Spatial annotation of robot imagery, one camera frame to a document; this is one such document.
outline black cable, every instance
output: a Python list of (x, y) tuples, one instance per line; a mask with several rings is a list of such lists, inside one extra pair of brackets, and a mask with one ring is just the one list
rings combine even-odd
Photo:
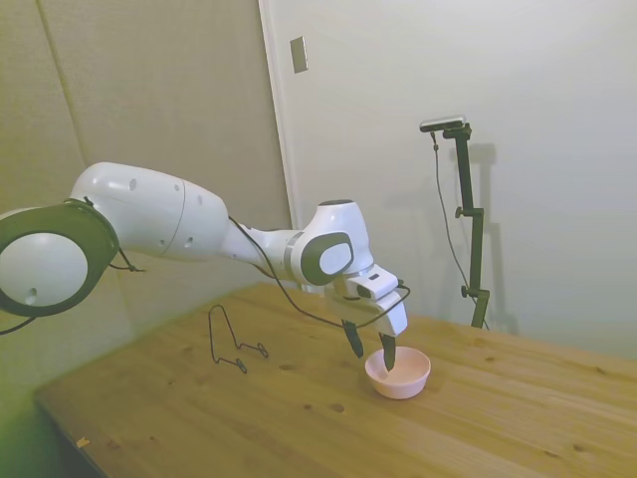
[(12, 327), (11, 329), (6, 329), (4, 331), (0, 331), (0, 336), (6, 336), (7, 334), (11, 334), (12, 332), (19, 331), (23, 327), (28, 326), (29, 324), (31, 324), (36, 319), (38, 319), (38, 318), (37, 317), (30, 317), (29, 319), (24, 321), (22, 324), (18, 324), (17, 326)]
[(126, 263), (126, 267), (116, 266), (115, 264), (108, 264), (109, 267), (112, 267), (114, 269), (118, 269), (119, 271), (146, 272), (145, 269), (137, 269), (135, 266), (133, 266), (130, 263), (130, 261), (128, 260), (128, 258), (126, 257), (126, 255), (123, 253), (121, 248), (119, 248), (119, 255), (123, 259), (123, 262)]
[[(465, 275), (465, 271), (463, 271), (462, 266), (460, 265), (460, 261), (458, 260), (458, 256), (456, 255), (456, 249), (454, 248), (454, 244), (451, 241), (451, 233), (449, 232), (449, 219), (447, 219), (447, 208), (445, 207), (445, 201), (442, 198), (442, 188), (440, 187), (440, 164), (439, 164), (439, 159), (438, 159), (438, 142), (436, 141), (436, 133), (434, 131), (431, 131), (431, 138), (434, 140), (434, 153), (436, 154), (436, 186), (438, 186), (438, 197), (440, 198), (440, 205), (442, 207), (442, 217), (445, 220), (445, 231), (447, 232), (447, 242), (449, 243), (449, 248), (451, 249), (451, 254), (452, 256), (454, 256), (454, 261), (456, 262), (456, 266), (458, 266), (458, 270), (460, 271), (460, 274), (462, 275), (462, 280), (465, 282), (465, 287), (467, 289), (469, 289), (469, 282), (467, 281), (467, 276)], [(474, 299), (473, 297), (469, 296), (469, 298), (474, 302), (474, 305), (476, 305), (476, 299)], [(483, 324), (485, 324), (485, 327), (487, 328), (487, 330), (489, 331), (489, 324), (487, 324), (487, 320), (483, 319)]]
[[(311, 314), (311, 313), (306, 312), (303, 309), (301, 309), (295, 303), (295, 301), (292, 300), (292, 297), (290, 297), (290, 294), (288, 294), (288, 291), (286, 291), (286, 288), (283, 287), (283, 284), (281, 283), (281, 280), (279, 280), (279, 277), (277, 276), (277, 273), (275, 272), (275, 268), (272, 265), (272, 262), (270, 262), (270, 258), (266, 254), (266, 251), (263, 250), (263, 248), (259, 245), (259, 243), (257, 241), (255, 241), (254, 238), (250, 234), (248, 234), (246, 232), (246, 230), (241, 226), (241, 224), (239, 224), (237, 221), (235, 221), (235, 219), (232, 216), (228, 216), (228, 218), (234, 223), (235, 226), (237, 226), (237, 229), (239, 229), (239, 231), (241, 231), (241, 233), (244, 236), (246, 236), (246, 238), (259, 250), (259, 252), (263, 256), (263, 258), (266, 260), (266, 263), (268, 264), (268, 267), (270, 268), (270, 272), (272, 273), (272, 277), (274, 277), (275, 281), (277, 281), (277, 284), (279, 285), (279, 288), (281, 289), (281, 292), (283, 292), (284, 296), (286, 296), (286, 299), (288, 299), (288, 302), (292, 305), (292, 307), (294, 307), (298, 312), (300, 312), (304, 316), (310, 317), (311, 319), (314, 319), (316, 321), (323, 322), (324, 324), (328, 324), (330, 326), (338, 327), (339, 329), (343, 329), (342, 324), (337, 324), (336, 322), (332, 322), (332, 321), (330, 321), (328, 319), (324, 319), (323, 317), (315, 316), (314, 314)], [(376, 317), (374, 317), (373, 319), (370, 319), (369, 321), (367, 321), (367, 322), (365, 322), (363, 324), (357, 325), (356, 326), (357, 329), (361, 329), (363, 327), (367, 327), (367, 326), (373, 324), (374, 322), (376, 322), (377, 320), (381, 319), (385, 315), (389, 314), (396, 306), (398, 306), (398, 304), (401, 304), (402, 302), (404, 302), (404, 300), (407, 299), (407, 297), (409, 297), (409, 294), (411, 294), (411, 289), (409, 289), (404, 284), (398, 284), (397, 287), (398, 287), (398, 289), (403, 289), (403, 290), (407, 291), (407, 293), (404, 296), (402, 296), (398, 302), (396, 302), (393, 306), (391, 306), (386, 311), (382, 312), (381, 314), (378, 314)]]

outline wall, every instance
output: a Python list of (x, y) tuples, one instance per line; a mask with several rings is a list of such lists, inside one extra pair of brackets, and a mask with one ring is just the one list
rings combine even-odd
[[(174, 174), (221, 196), (262, 228), (290, 213), (256, 1), (43, 0), (88, 164)], [(138, 331), (211, 295), (261, 280), (225, 258), (203, 264), (132, 256), (120, 274)]]
[[(462, 114), (487, 208), (492, 328), (637, 359), (637, 5), (626, 0), (263, 1), (302, 221), (351, 197), (411, 311), (469, 324), (425, 119)], [(294, 75), (290, 40), (310, 69)], [(441, 179), (468, 267), (453, 143)]]
[[(0, 112), (0, 211), (65, 199), (84, 164), (33, 2), (0, 6)], [(0, 313), (0, 329), (23, 320)], [(0, 337), (0, 476), (62, 476), (33, 390), (132, 337), (112, 272), (75, 309)]]
[[(289, 225), (256, 2), (173, 3), (2, 2), (0, 211), (58, 203), (106, 160), (197, 182), (243, 222)], [(134, 260), (149, 272), (108, 271), (73, 310), (0, 338), (0, 476), (64, 474), (35, 388), (261, 278), (225, 259)], [(0, 329), (18, 322), (0, 315)]]

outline black metal stand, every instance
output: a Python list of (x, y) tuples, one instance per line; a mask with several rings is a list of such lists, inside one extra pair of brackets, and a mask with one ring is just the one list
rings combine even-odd
[(482, 276), (482, 238), (485, 225), (485, 210), (474, 207), (471, 187), (471, 169), (469, 167), (469, 148), (467, 142), (471, 138), (471, 126), (468, 123), (460, 127), (444, 129), (442, 135), (446, 139), (455, 139), (458, 155), (458, 173), (460, 175), (460, 192), (462, 207), (456, 209), (456, 217), (472, 218), (471, 227), (471, 269), (469, 271), (469, 289), (462, 286), (462, 297), (473, 297), (476, 300), (471, 327), (481, 328), (485, 322), (485, 314), (489, 305), (490, 292), (480, 288)]

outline metal wire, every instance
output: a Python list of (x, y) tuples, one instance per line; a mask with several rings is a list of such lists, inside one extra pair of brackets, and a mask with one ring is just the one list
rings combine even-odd
[(266, 359), (269, 357), (268, 351), (266, 350), (266, 346), (264, 346), (260, 342), (258, 342), (256, 346), (251, 346), (250, 344), (245, 344), (245, 343), (239, 344), (237, 342), (237, 336), (235, 336), (235, 331), (232, 328), (232, 325), (230, 324), (230, 319), (228, 318), (228, 313), (226, 312), (226, 308), (223, 307), (221, 304), (216, 304), (212, 306), (210, 310), (208, 311), (208, 333), (210, 337), (210, 355), (212, 356), (212, 361), (214, 361), (216, 364), (219, 364), (219, 362), (224, 361), (225, 363), (229, 363), (230, 365), (237, 366), (239, 370), (242, 371), (243, 373), (248, 373), (248, 368), (245, 366), (245, 364), (241, 361), (240, 358), (237, 358), (236, 360), (232, 361), (232, 360), (228, 360), (227, 358), (223, 358), (223, 357), (217, 358), (215, 356), (214, 341), (212, 340), (212, 313), (215, 309), (219, 309), (223, 313), (223, 317), (226, 319), (226, 324), (228, 325), (228, 329), (230, 329), (230, 334), (232, 335), (232, 341), (235, 343), (235, 349), (239, 351), (240, 349), (245, 347), (247, 349), (252, 349), (253, 351), (257, 351)]

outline wood knot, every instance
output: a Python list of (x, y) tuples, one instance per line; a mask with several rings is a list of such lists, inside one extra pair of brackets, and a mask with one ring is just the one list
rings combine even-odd
[(345, 407), (342, 406), (340, 403), (333, 403), (329, 406), (329, 408), (334, 410), (336, 413), (343, 413), (345, 411)]

